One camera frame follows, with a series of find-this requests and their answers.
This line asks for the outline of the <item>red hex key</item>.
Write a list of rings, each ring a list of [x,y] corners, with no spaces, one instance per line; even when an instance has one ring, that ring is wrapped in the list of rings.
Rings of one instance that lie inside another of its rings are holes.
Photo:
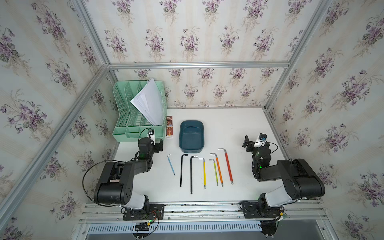
[[[233,175],[232,175],[232,170],[231,170],[231,165],[230,165],[229,155],[227,153],[227,150],[224,148],[219,148],[218,151],[224,152],[226,163],[227,163],[227,169],[228,169],[228,173],[229,173],[229,178],[230,178],[230,183],[231,183],[231,185],[233,185],[234,180],[233,180]]]

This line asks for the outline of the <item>long black hex key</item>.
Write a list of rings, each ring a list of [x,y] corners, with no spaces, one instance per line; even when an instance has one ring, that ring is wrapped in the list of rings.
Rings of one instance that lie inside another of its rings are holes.
[[[194,159],[197,159],[199,156],[198,155],[193,155],[190,158],[190,194],[193,194],[193,162]]]

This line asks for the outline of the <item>lime green hex key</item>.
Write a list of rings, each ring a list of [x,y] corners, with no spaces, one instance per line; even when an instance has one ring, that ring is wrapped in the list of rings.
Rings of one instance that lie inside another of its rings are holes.
[[[218,172],[217,172],[216,161],[215,161],[214,159],[210,159],[210,161],[213,162],[214,172],[215,172],[215,180],[216,180],[216,184],[217,184],[217,186],[219,186],[219,179],[218,179]]]

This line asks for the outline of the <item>orange hex key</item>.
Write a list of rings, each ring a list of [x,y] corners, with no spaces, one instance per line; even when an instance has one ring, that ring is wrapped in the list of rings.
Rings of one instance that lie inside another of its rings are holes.
[[[222,173],[221,173],[221,168],[220,168],[220,162],[219,162],[218,155],[216,153],[210,153],[210,155],[214,156],[215,159],[216,159],[216,165],[217,165],[217,168],[218,168],[218,171],[219,171],[219,178],[220,178],[221,186],[224,187],[224,181],[223,181],[223,177],[222,177]]]

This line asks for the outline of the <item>yellow hex key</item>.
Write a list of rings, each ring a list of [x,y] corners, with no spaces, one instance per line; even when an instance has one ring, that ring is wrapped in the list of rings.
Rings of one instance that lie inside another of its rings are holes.
[[[206,189],[207,180],[206,180],[206,162],[204,158],[199,158],[200,161],[203,163],[203,183],[204,183],[204,189]]]

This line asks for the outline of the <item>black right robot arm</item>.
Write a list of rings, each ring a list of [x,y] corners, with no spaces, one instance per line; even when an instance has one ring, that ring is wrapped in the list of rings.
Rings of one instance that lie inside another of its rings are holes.
[[[306,198],[325,195],[326,188],[320,177],[304,159],[278,160],[271,165],[272,153],[266,134],[259,134],[256,141],[246,135],[242,147],[252,154],[252,172],[258,182],[281,180],[283,185],[262,193],[258,204],[262,209],[277,208]]]

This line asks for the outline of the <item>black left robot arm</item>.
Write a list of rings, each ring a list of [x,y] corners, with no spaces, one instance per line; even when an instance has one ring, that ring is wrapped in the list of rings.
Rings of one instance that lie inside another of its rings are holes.
[[[133,190],[134,176],[147,173],[153,165],[153,155],[162,152],[164,141],[158,143],[151,138],[138,142],[139,151],[127,161],[106,161],[94,191],[93,201],[100,206],[121,205],[124,208],[150,212],[150,202],[146,195]]]

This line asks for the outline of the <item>blue hex key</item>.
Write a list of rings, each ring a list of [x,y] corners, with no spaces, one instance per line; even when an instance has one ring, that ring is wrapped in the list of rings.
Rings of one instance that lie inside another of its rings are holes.
[[[168,159],[168,162],[169,162],[169,164],[170,164],[170,167],[171,167],[171,170],[172,170],[172,173],[173,173],[173,175],[174,175],[174,177],[176,176],[176,173],[175,173],[175,170],[174,170],[174,167],[173,167],[173,164],[172,164],[172,161],[171,161],[171,158],[170,158],[170,156],[171,156],[172,154],[168,154],[167,155],[167,159]]]

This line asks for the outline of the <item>thin black hex key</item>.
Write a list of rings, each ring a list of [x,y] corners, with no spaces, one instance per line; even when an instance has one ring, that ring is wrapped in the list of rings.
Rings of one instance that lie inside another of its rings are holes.
[[[184,157],[188,157],[189,154],[183,154],[181,156],[181,167],[180,167],[180,188],[182,187],[182,184],[183,184],[183,161],[184,161]]]

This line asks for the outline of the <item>teal plastic storage box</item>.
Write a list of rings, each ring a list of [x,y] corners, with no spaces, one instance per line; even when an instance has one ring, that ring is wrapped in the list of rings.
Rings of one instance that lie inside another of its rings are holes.
[[[179,147],[185,154],[200,153],[205,146],[204,124],[186,120],[180,125]]]

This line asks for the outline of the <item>green mesh file organizer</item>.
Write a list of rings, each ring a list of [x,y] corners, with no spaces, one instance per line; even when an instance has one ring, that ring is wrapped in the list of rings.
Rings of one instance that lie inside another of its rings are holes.
[[[138,141],[139,138],[144,137],[146,128],[154,130],[156,141],[164,140],[166,137],[168,107],[163,82],[155,82],[162,95],[164,118],[161,125],[152,126],[131,103],[131,100],[145,87],[146,83],[146,81],[119,81],[113,86],[113,94],[119,112],[119,118],[113,130],[113,137],[119,143]]]

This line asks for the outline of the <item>white ventilation grille strip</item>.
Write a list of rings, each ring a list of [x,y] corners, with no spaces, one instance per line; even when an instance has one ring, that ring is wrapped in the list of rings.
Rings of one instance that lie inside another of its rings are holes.
[[[91,224],[89,235],[96,234],[134,234],[134,233],[219,233],[219,232],[260,232],[259,221],[227,222],[161,222],[153,224],[147,230],[139,231],[137,223]]]

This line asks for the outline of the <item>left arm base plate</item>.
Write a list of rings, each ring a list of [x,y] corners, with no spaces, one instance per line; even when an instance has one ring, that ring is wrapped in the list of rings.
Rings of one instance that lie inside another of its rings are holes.
[[[162,220],[164,218],[164,204],[149,204],[142,210],[133,210],[128,208],[122,208],[124,221],[136,221],[136,220]]]

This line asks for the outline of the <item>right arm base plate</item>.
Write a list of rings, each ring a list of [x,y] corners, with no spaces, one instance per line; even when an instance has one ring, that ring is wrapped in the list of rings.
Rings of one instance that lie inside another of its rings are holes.
[[[283,206],[270,207],[264,202],[242,201],[239,207],[246,219],[279,219],[285,212]]]

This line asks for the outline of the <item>aluminium front rail frame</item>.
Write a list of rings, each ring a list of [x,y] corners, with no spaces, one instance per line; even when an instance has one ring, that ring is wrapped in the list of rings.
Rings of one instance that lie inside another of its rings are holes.
[[[318,232],[325,240],[338,239],[325,210],[317,200],[303,200],[293,204],[284,205],[284,214],[279,219],[246,219],[239,207],[240,202],[221,201],[221,202],[155,202],[164,204],[164,218],[153,221],[149,226],[146,220],[124,221],[120,208],[103,208],[95,204],[84,206],[79,223],[77,224],[73,239],[85,240],[89,236],[88,229],[91,224],[120,224],[137,223],[139,231],[145,231],[153,224],[161,222],[227,222],[227,221],[259,221],[261,227],[268,222],[274,222],[279,228],[282,224],[291,221],[315,221]],[[145,238],[151,233],[130,234],[135,238]]]

